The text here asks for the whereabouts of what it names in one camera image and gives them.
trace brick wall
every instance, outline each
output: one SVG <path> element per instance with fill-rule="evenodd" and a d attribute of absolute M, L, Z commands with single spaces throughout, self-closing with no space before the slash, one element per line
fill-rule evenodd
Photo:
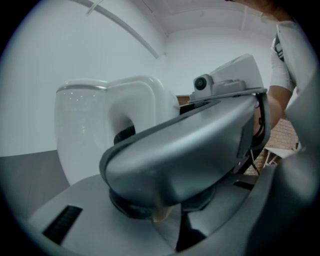
<path fill-rule="evenodd" d="M 178 101 L 180 105 L 187 104 L 189 101 L 188 96 L 178 96 Z M 292 150 L 296 148 L 296 144 L 298 143 L 298 136 L 290 123 L 290 121 L 284 116 L 278 124 L 272 129 L 270 140 L 267 142 L 266 147 L 269 148 L 278 148 L 283 150 Z M 262 170 L 268 151 L 263 149 L 261 154 L 254 161 L 255 166 L 259 171 Z M 250 166 L 248 170 L 245 172 L 247 175 L 257 175 L 255 169 Z"/>

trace gray surface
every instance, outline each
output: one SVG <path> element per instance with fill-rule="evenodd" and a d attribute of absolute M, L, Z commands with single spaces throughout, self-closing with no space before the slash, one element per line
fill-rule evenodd
<path fill-rule="evenodd" d="M 114 207 L 100 175 L 85 178 L 53 198 L 29 223 L 43 232 L 68 205 L 83 211 L 61 243 L 66 249 L 90 256 L 165 256 L 174 252 L 151 220 L 128 218 Z"/>
<path fill-rule="evenodd" d="M 181 256 L 241 256 L 246 255 L 252 229 L 264 209 L 275 173 L 266 167 L 252 191 L 236 213 L 211 236 L 180 253 Z"/>
<path fill-rule="evenodd" d="M 23 219 L 69 187 L 56 150 L 0 157 L 0 183 L 13 213 Z"/>
<path fill-rule="evenodd" d="M 236 92 L 230 92 L 226 94 L 221 94 L 221 95 L 214 95 L 214 96 L 209 96 L 209 97 L 203 97 L 203 98 L 198 98 L 194 100 L 190 100 L 189 103 L 196 103 L 199 101 L 206 101 L 206 100 L 216 100 L 220 98 L 228 98 L 228 97 L 234 97 L 234 96 L 243 96 L 243 95 L 252 95 L 252 94 L 264 94 L 268 90 L 265 88 L 250 88 L 242 91 L 236 91 Z"/>
<path fill-rule="evenodd" d="M 215 186 L 212 201 L 201 211 L 188 214 L 190 226 L 210 236 L 226 223 L 247 199 L 249 189 L 235 186 L 236 181 L 255 184 L 257 177 L 230 173 Z"/>
<path fill-rule="evenodd" d="M 211 95 L 222 95 L 241 92 L 246 90 L 245 81 L 221 81 L 211 86 Z"/>

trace person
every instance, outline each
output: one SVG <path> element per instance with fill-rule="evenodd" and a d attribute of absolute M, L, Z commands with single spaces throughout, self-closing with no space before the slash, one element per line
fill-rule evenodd
<path fill-rule="evenodd" d="M 262 12 L 261 21 L 276 23 L 277 33 L 271 46 L 272 76 L 267 92 L 271 128 L 274 128 L 284 115 L 295 87 L 299 95 L 313 75 L 319 72 L 318 59 L 302 29 L 276 1 L 234 2 Z M 258 108 L 255 112 L 254 134 L 259 132 L 260 117 Z"/>

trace cable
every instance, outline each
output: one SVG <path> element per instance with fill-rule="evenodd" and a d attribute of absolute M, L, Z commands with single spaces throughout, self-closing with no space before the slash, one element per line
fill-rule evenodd
<path fill-rule="evenodd" d="M 259 118 L 259 125 L 260 125 L 260 128 L 259 128 L 259 131 L 253 135 L 253 139 L 256 139 L 257 137 L 259 137 L 261 131 L 263 130 L 264 126 L 265 126 L 265 110 L 264 110 L 264 105 L 263 105 L 263 102 L 261 100 L 260 97 L 257 97 L 258 98 L 258 102 L 259 102 L 259 106 L 258 108 L 260 108 L 260 114 L 261 114 L 261 117 Z"/>
<path fill-rule="evenodd" d="M 102 2 L 103 0 L 98 0 L 96 1 L 93 5 L 91 5 L 91 7 L 89 8 L 89 10 L 86 12 L 86 15 L 88 16 L 90 13 L 92 13 L 94 11 L 94 9 Z"/>
<path fill-rule="evenodd" d="M 255 171 L 258 173 L 258 176 L 260 176 L 260 172 L 258 171 L 258 169 L 255 165 L 254 154 L 252 153 L 252 150 L 250 150 L 250 154 L 251 154 L 251 164 L 252 164 L 253 168 L 255 169 Z"/>

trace white robot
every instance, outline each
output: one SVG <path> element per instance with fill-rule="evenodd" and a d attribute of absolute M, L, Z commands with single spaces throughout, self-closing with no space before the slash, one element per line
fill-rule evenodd
<path fill-rule="evenodd" d="M 117 83 L 142 83 L 141 78 L 135 79 Z M 143 83 L 153 82 L 144 78 Z M 298 100 L 319 95 L 317 88 L 309 86 Z M 292 118 L 294 113 L 310 121 L 312 114 L 303 114 L 295 104 L 287 115 L 306 148 L 277 167 L 267 166 L 259 178 L 238 173 L 251 160 L 250 151 L 262 149 L 269 139 L 266 91 L 254 58 L 246 54 L 197 77 L 190 102 L 181 107 L 180 115 L 160 119 L 155 126 L 139 132 L 135 129 L 132 136 L 116 140 L 113 137 L 118 132 L 127 126 L 136 127 L 137 122 L 113 119 L 119 122 L 113 124 L 119 128 L 108 140 L 114 145 L 104 144 L 103 155 L 99 151 L 100 155 L 92 158 L 96 165 L 99 160 L 100 174 L 84 170 L 81 175 L 86 178 L 37 210 L 29 220 L 32 238 L 42 239 L 42 248 L 56 255 L 254 255 L 264 245 L 265 237 L 290 224 L 295 213 L 311 205 L 317 194 L 316 185 L 301 187 L 295 180 L 300 176 L 288 173 L 300 173 L 307 159 L 312 164 L 304 168 L 304 173 L 319 175 L 319 161 L 312 157 L 315 151 L 308 150 L 318 141 L 305 136 L 314 133 L 316 127 L 301 126 Z M 92 100 L 87 103 L 90 109 Z M 253 138 L 258 103 L 263 133 Z M 100 124 L 101 117 L 95 117 L 95 124 Z M 313 117 L 313 121 L 319 122 L 319 118 Z M 67 147 L 59 146 L 61 134 L 57 132 L 60 159 L 65 152 L 61 147 Z M 76 151 L 82 151 L 80 144 L 68 155 L 74 157 L 72 161 L 81 162 Z M 76 180 L 72 177 L 74 169 L 64 161 L 62 166 L 72 183 Z M 159 232 L 154 212 L 177 206 L 179 232 L 172 245 Z M 42 234 L 35 235 L 35 230 Z"/>

